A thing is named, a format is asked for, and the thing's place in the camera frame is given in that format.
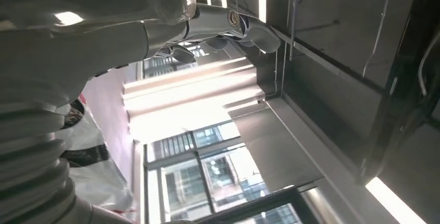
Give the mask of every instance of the metal frame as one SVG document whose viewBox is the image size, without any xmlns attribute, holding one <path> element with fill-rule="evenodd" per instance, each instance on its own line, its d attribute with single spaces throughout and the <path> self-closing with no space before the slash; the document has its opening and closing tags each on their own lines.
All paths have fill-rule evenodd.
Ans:
<svg viewBox="0 0 440 224">
<path fill-rule="evenodd" d="M 195 131 L 199 131 L 199 130 L 204 130 L 204 129 L 208 129 L 211 127 L 216 127 L 218 125 L 222 125 L 225 123 L 229 123 L 230 121 L 224 121 L 221 123 L 217 123 L 217 124 L 213 124 L 204 128 L 200 128 L 197 129 Z M 208 201 L 208 205 L 210 207 L 210 210 L 212 213 L 215 212 L 214 209 L 214 203 L 213 203 L 213 199 L 211 197 L 210 191 L 209 191 L 209 186 L 208 186 L 208 181 L 207 181 L 207 177 L 205 174 L 205 171 L 203 169 L 203 165 L 202 165 L 202 161 L 200 156 L 201 155 L 207 155 L 210 154 L 214 151 L 217 150 L 223 150 L 226 149 L 228 147 L 234 147 L 235 149 L 237 148 L 241 148 L 238 147 L 239 144 L 242 144 L 243 142 L 241 141 L 240 137 L 236 137 L 236 138 L 231 138 L 231 139 L 227 139 L 224 141 L 220 141 L 218 143 L 214 143 L 214 144 L 210 144 L 207 146 L 203 146 L 203 147 L 198 147 L 197 143 L 196 143 L 196 139 L 194 137 L 194 131 L 190 132 L 191 135 L 191 142 L 194 146 L 193 149 L 187 150 L 183 153 L 177 154 L 177 155 L 173 155 L 170 157 L 166 157 L 163 159 L 159 159 L 153 162 L 148 162 L 148 158 L 147 158 L 147 145 L 144 145 L 144 188 L 145 188 L 145 199 L 148 199 L 148 171 L 156 171 L 157 172 L 157 183 L 158 183 L 158 195 L 159 195 L 159 204 L 160 204 L 160 220 L 161 222 L 166 222 L 166 213 L 165 213 L 165 204 L 164 204 L 164 195 L 163 195 L 163 186 L 164 184 L 166 184 L 166 182 L 163 182 L 162 180 L 162 168 L 167 167 L 167 166 L 171 166 L 174 164 L 178 164 L 178 163 L 182 163 L 185 161 L 189 161 L 192 159 L 195 159 L 198 163 L 199 169 L 200 169 L 200 174 L 201 174 L 201 178 L 203 180 L 203 186 L 205 189 L 205 193 L 207 195 L 207 201 Z M 146 210 L 145 210 L 145 216 L 146 216 L 146 220 L 148 220 L 149 217 L 149 211 L 148 211 L 148 206 L 146 205 Z"/>
<path fill-rule="evenodd" d="M 279 190 L 259 199 L 198 219 L 195 222 L 198 224 L 234 223 L 251 218 L 261 212 L 266 212 L 286 204 L 292 204 L 296 214 L 303 223 L 318 224 L 313 212 L 300 194 L 302 191 L 298 190 L 311 183 L 312 182 Z"/>
<path fill-rule="evenodd" d="M 204 130 L 206 128 L 214 127 L 223 123 L 228 123 L 229 121 L 218 123 L 215 125 L 211 125 L 209 127 L 205 127 L 199 130 Z M 303 197 L 300 195 L 301 192 L 309 190 L 311 188 L 314 188 L 315 185 L 313 184 L 314 180 L 305 184 L 297 185 L 294 187 L 290 187 L 287 189 L 283 189 L 280 191 L 277 191 L 275 193 L 269 194 L 267 196 L 264 196 L 262 198 L 259 198 L 254 201 L 250 201 L 238 206 L 235 206 L 233 208 L 230 208 L 226 211 L 221 212 L 215 212 L 214 208 L 214 202 L 213 198 L 210 194 L 209 185 L 208 185 L 208 179 L 206 177 L 206 171 L 203 168 L 202 164 L 202 157 L 203 155 L 209 155 L 212 154 L 215 151 L 222 151 L 225 150 L 228 147 L 233 147 L 230 151 L 234 149 L 241 148 L 243 146 L 240 146 L 240 144 L 243 144 L 240 137 L 228 139 L 225 141 L 221 141 L 218 143 L 214 143 L 211 145 L 198 147 L 195 138 L 194 133 L 191 132 L 191 142 L 194 145 L 194 149 L 190 149 L 186 152 L 183 152 L 181 154 L 173 155 L 167 158 L 159 159 L 157 161 L 153 161 L 148 163 L 147 161 L 147 146 L 144 147 L 144 184 L 145 184 L 145 199 L 148 199 L 148 171 L 156 171 L 157 172 L 157 178 L 158 178 L 158 196 L 159 196 L 159 204 L 160 204 L 160 220 L 162 222 L 166 222 L 166 210 L 165 210 L 165 199 L 164 199 L 164 185 L 166 185 L 166 182 L 163 181 L 163 167 L 171 166 L 177 163 L 185 162 L 188 160 L 195 159 L 197 161 L 198 167 L 200 169 L 201 178 L 203 180 L 203 186 L 205 189 L 205 193 L 207 196 L 207 202 L 211 211 L 211 215 L 205 218 L 202 218 L 200 220 L 197 220 L 196 223 L 233 223 L 233 221 L 239 221 L 242 219 L 250 218 L 254 215 L 257 215 L 261 212 L 268 211 L 286 204 L 292 204 L 295 213 L 299 217 L 303 223 L 318 223 L 316 220 L 313 212 L 307 205 L 306 201 L 303 199 Z M 146 205 L 145 210 L 145 216 L 146 220 L 148 220 L 149 212 L 148 212 L 148 206 Z"/>
</svg>

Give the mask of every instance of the wall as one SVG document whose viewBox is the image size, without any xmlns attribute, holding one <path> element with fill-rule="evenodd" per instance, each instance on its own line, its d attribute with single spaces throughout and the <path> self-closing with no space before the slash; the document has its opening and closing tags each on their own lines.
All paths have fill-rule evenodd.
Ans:
<svg viewBox="0 0 440 224">
<path fill-rule="evenodd" d="M 356 183 L 353 174 L 316 135 L 314 129 L 305 123 L 302 119 L 304 112 L 301 112 L 299 107 L 296 106 L 293 110 L 281 98 L 268 101 L 268 105 L 277 118 L 282 121 L 302 151 L 308 155 L 313 165 L 325 176 L 331 189 L 338 194 L 354 214 L 356 223 L 397 223 L 364 185 Z M 326 197 L 329 196 L 324 191 L 322 192 Z"/>
<path fill-rule="evenodd" d="M 234 118 L 234 122 L 270 190 L 321 177 L 270 109 Z"/>
</svg>

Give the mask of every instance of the glass window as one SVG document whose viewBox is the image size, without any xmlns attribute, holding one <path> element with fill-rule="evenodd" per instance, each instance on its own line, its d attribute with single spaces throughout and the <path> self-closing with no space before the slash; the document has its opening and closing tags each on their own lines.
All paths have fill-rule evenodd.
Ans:
<svg viewBox="0 0 440 224">
<path fill-rule="evenodd" d="M 287 204 L 259 215 L 255 215 L 249 219 L 236 222 L 239 224 L 301 224 L 292 205 Z"/>
<path fill-rule="evenodd" d="M 233 121 L 194 131 L 194 139 L 198 147 L 215 144 L 239 136 L 240 133 Z"/>
<path fill-rule="evenodd" d="M 226 50 L 216 50 L 206 43 L 191 44 L 191 43 L 180 43 L 183 47 L 186 47 L 189 51 L 194 54 L 196 60 L 192 63 L 184 64 L 176 60 L 174 57 L 152 57 L 143 61 L 143 71 L 144 79 L 157 77 L 161 75 L 171 74 L 176 71 L 182 71 L 186 69 L 191 69 L 199 65 L 209 64 L 212 62 L 235 59 L 240 56 L 233 55 L 232 57 L 229 53 L 240 52 L 234 48 L 232 45 L 228 45 Z"/>
<path fill-rule="evenodd" d="M 191 140 L 191 134 L 189 132 L 182 133 L 151 143 L 149 149 L 152 149 L 153 152 L 149 152 L 147 158 L 149 162 L 152 162 L 157 159 L 183 153 L 193 148 L 194 145 Z"/>
<path fill-rule="evenodd" d="M 202 158 L 216 212 L 269 193 L 246 147 Z"/>
<path fill-rule="evenodd" d="M 166 184 L 162 184 L 169 220 L 195 220 L 211 214 L 197 160 L 163 168 L 162 172 L 166 179 Z"/>
</svg>

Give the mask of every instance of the window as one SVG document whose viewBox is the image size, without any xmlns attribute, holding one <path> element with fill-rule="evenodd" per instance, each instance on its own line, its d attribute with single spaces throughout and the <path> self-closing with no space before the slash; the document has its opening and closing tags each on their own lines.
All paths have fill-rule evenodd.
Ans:
<svg viewBox="0 0 440 224">
<path fill-rule="evenodd" d="M 149 145 L 153 152 L 147 158 L 149 162 L 152 162 L 194 149 L 194 142 L 197 147 L 203 147 L 239 136 L 240 133 L 233 121 L 223 122 L 155 141 Z"/>
<path fill-rule="evenodd" d="M 196 220 L 269 195 L 239 135 L 234 122 L 228 121 L 152 143 L 154 163 L 146 163 L 147 168 L 151 166 L 149 210 L 154 209 L 149 211 L 150 223 Z M 151 179 L 157 185 L 150 185 Z M 293 208 L 285 205 L 241 223 L 300 222 Z"/>
<path fill-rule="evenodd" d="M 196 139 L 196 144 L 199 147 L 217 143 L 218 141 L 222 140 L 218 127 L 195 131 L 194 138 Z"/>
<path fill-rule="evenodd" d="M 203 179 L 195 159 L 162 169 L 166 178 L 164 204 L 170 220 L 195 220 L 211 214 Z"/>
<path fill-rule="evenodd" d="M 246 147 L 209 154 L 202 163 L 216 212 L 269 193 Z"/>
<path fill-rule="evenodd" d="M 259 215 L 253 216 L 247 220 L 236 222 L 236 224 L 300 224 L 296 217 L 292 205 L 287 204 Z"/>
<path fill-rule="evenodd" d="M 166 75 L 196 66 L 197 62 L 184 64 L 173 57 L 153 57 L 144 61 L 144 78 Z"/>
<path fill-rule="evenodd" d="M 210 162 L 206 162 L 205 166 L 214 189 L 232 184 L 232 171 L 226 158 L 211 160 Z"/>
</svg>

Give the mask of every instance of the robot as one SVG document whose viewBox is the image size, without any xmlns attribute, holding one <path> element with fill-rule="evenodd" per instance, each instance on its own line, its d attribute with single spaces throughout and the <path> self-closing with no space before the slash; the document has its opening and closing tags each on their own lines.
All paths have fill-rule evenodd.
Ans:
<svg viewBox="0 0 440 224">
<path fill-rule="evenodd" d="M 221 49 L 227 39 L 280 45 L 258 19 L 195 0 L 0 0 L 0 223 L 130 223 L 75 195 L 55 109 L 109 69 L 191 62 L 179 43 Z"/>
</svg>

